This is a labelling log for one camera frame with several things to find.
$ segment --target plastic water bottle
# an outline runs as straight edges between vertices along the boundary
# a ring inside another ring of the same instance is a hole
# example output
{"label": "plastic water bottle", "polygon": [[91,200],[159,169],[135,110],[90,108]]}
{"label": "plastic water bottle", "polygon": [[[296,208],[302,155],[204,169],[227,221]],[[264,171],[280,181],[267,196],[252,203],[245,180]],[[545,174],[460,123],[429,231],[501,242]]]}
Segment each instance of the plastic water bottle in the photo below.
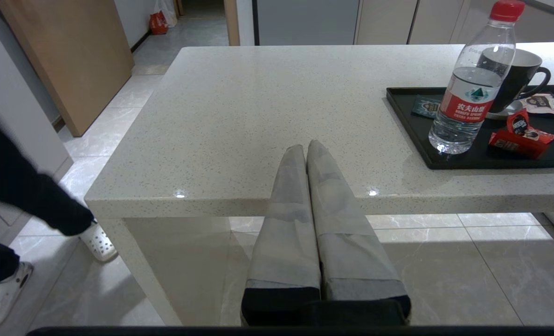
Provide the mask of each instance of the plastic water bottle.
{"label": "plastic water bottle", "polygon": [[518,0],[497,1],[486,27],[462,49],[429,133],[439,152],[470,149],[513,62],[513,26],[524,6]]}

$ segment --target black pants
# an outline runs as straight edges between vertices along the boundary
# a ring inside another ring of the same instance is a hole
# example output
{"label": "black pants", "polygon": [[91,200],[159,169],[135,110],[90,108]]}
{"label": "black pants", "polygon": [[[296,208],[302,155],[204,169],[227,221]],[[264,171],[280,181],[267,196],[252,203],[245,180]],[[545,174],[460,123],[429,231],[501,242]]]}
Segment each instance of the black pants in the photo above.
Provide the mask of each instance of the black pants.
{"label": "black pants", "polygon": [[[66,236],[84,232],[92,223],[89,209],[72,199],[48,175],[39,174],[0,130],[0,201],[40,217]],[[0,281],[14,274],[19,257],[0,244]]]}

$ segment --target kitchen island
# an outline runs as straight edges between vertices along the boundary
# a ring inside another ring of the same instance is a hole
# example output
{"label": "kitchen island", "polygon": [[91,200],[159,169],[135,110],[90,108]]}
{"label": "kitchen island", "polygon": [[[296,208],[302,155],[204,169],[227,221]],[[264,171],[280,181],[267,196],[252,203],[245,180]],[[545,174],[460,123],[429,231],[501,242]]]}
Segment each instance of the kitchen island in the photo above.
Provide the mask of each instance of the kitchen island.
{"label": "kitchen island", "polygon": [[[264,215],[296,143],[328,147],[367,215],[554,212],[554,168],[430,170],[388,104],[445,87],[461,48],[184,48],[85,201],[168,325],[219,323],[226,217]],[[554,43],[518,48],[554,84]]]}

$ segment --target red bottle cap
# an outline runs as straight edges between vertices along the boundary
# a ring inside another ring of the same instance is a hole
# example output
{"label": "red bottle cap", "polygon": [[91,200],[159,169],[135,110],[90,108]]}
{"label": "red bottle cap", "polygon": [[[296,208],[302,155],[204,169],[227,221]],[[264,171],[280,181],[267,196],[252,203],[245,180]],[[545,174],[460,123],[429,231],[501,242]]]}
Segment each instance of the red bottle cap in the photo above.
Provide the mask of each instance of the red bottle cap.
{"label": "red bottle cap", "polygon": [[499,0],[492,6],[490,19],[515,22],[524,12],[524,2],[518,0]]}

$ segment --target bottle label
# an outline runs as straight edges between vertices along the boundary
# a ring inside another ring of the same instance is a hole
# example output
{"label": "bottle label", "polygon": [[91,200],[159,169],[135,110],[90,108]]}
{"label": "bottle label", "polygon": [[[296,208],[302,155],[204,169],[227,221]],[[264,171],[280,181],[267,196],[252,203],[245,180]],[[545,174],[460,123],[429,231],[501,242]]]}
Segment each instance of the bottle label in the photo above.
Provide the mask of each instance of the bottle label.
{"label": "bottle label", "polygon": [[441,102],[441,112],[456,121],[479,123],[486,117],[498,91],[498,87],[470,83],[452,75]]}

